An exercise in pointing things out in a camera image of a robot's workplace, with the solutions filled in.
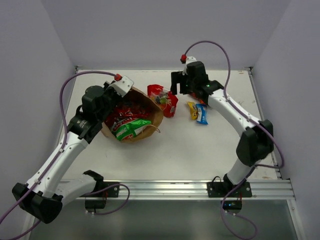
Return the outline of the red Skittles candy pack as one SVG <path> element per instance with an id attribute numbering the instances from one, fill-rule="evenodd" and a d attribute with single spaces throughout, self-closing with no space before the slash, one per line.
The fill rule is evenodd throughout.
<path id="1" fill-rule="evenodd" d="M 177 109 L 178 98 L 173 93 L 159 84 L 147 86 L 148 97 L 163 111 L 166 118 L 172 118 Z"/>

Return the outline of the yellow M&M candy pack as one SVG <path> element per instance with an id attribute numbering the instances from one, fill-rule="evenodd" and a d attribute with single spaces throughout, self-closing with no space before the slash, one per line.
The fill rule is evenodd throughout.
<path id="1" fill-rule="evenodd" d="M 198 108 L 195 102 L 192 101 L 188 101 L 187 105 L 189 107 L 189 111 L 190 111 L 190 117 L 192 120 L 197 120 L 198 119 Z"/>

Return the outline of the brown paper bag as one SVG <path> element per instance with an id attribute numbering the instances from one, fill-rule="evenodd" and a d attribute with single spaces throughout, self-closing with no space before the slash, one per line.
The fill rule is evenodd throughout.
<path id="1" fill-rule="evenodd" d="M 127 93 L 124 98 L 122 99 L 122 102 L 129 101 L 129 102 L 136 102 L 143 105 L 147 105 L 151 108 L 151 115 L 147 118 L 147 120 L 151 121 L 151 125 L 148 125 L 139 135 L 137 135 L 134 138 L 126 139 L 119 141 L 116 139 L 116 137 L 113 135 L 112 131 L 106 126 L 105 122 L 102 124 L 101 132 L 102 134 L 109 138 L 116 140 L 121 143 L 134 143 L 140 140 L 143 140 L 145 138 L 150 137 L 154 132 L 160 132 L 159 126 L 162 123 L 162 120 L 164 118 L 163 111 L 160 109 L 158 105 L 156 105 L 145 93 L 140 91 L 137 88 L 132 88 L 132 90 Z"/>

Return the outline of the blue white snack pack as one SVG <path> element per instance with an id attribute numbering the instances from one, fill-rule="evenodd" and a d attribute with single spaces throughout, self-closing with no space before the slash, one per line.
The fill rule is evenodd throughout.
<path id="1" fill-rule="evenodd" d="M 197 113 L 198 113 L 196 122 L 201 125 L 208 125 L 207 106 L 205 104 L 197 103 L 196 108 L 197 108 Z"/>

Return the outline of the red Doritos chip bag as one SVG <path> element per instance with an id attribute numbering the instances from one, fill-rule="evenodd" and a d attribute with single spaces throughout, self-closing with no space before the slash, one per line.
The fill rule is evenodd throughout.
<path id="1" fill-rule="evenodd" d="M 189 94 L 194 100 L 197 100 L 199 104 L 208 106 L 208 96 L 204 95 L 201 97 L 198 97 L 195 93 L 190 93 Z"/>

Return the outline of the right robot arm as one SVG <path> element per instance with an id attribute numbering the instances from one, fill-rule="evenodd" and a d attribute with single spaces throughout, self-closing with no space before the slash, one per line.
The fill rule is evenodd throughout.
<path id="1" fill-rule="evenodd" d="M 222 84 L 209 79 L 201 61 L 190 62 L 185 65 L 184 70 L 174 71 L 170 75 L 170 90 L 173 95 L 194 94 L 197 99 L 218 111 L 238 133 L 237 160 L 224 175 L 222 185 L 227 196 L 235 196 L 241 190 L 240 182 L 274 150 L 271 139 L 273 124 L 246 112 L 227 94 Z"/>

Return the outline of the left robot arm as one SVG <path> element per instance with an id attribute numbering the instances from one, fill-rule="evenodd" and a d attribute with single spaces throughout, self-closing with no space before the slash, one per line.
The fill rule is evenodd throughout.
<path id="1" fill-rule="evenodd" d="M 81 196 L 103 193 L 104 178 L 87 170 L 80 179 L 62 186 L 60 181 L 78 155 L 100 132 L 103 122 L 131 90 L 123 81 L 95 85 L 85 90 L 82 104 L 70 120 L 62 142 L 43 166 L 25 184 L 16 183 L 13 196 L 21 209 L 45 224 L 57 218 L 62 208 Z"/>

